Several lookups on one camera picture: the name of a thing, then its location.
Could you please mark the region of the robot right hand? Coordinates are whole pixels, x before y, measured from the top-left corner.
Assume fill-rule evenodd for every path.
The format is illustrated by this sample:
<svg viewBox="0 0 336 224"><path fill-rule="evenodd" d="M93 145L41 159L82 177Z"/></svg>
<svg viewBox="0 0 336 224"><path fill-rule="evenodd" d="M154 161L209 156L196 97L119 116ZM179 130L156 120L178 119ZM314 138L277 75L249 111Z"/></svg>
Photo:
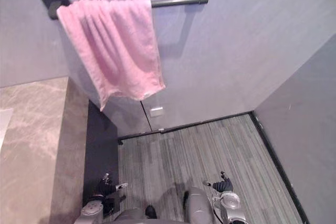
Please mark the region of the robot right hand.
<svg viewBox="0 0 336 224"><path fill-rule="evenodd" d="M221 171L220 174L221 174L221 179L222 179L221 181L210 183L205 180L203 181L203 184L207 187L213 188L219 193L223 193L226 191L233 191L233 184L230 178L226 176L226 173L224 171Z"/></svg>

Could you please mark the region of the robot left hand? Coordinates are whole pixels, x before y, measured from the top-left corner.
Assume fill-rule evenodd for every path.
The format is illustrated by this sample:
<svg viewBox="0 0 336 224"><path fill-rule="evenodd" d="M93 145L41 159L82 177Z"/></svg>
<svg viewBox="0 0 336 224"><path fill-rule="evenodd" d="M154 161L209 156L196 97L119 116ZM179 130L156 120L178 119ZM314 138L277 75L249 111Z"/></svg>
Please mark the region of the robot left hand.
<svg viewBox="0 0 336 224"><path fill-rule="evenodd" d="M110 179L110 175L105 174L96 186L94 194L106 198L117 191L127 188L128 185L128 183L114 185Z"/></svg>

